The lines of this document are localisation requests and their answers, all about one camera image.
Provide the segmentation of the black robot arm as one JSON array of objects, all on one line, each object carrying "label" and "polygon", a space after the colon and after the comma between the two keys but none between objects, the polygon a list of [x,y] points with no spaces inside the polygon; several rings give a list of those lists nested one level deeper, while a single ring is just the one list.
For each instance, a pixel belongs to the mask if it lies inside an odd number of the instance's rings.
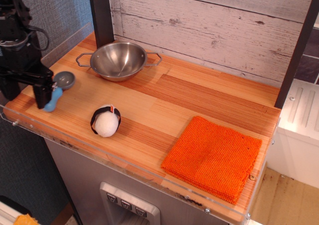
[{"label": "black robot arm", "polygon": [[47,33],[31,26],[30,9],[22,0],[0,0],[0,90],[12,101],[21,92],[20,84],[33,87],[39,109],[43,109],[57,87],[53,72],[41,62],[42,51],[38,32]]}]

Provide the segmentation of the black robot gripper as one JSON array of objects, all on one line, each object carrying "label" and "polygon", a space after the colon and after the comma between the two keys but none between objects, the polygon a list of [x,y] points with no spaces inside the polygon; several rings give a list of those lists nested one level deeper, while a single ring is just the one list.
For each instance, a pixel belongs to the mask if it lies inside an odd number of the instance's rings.
[{"label": "black robot gripper", "polygon": [[56,89],[53,72],[41,62],[41,52],[31,43],[23,46],[0,46],[0,90],[9,101],[20,94],[19,83],[33,85],[38,109],[50,102]]}]

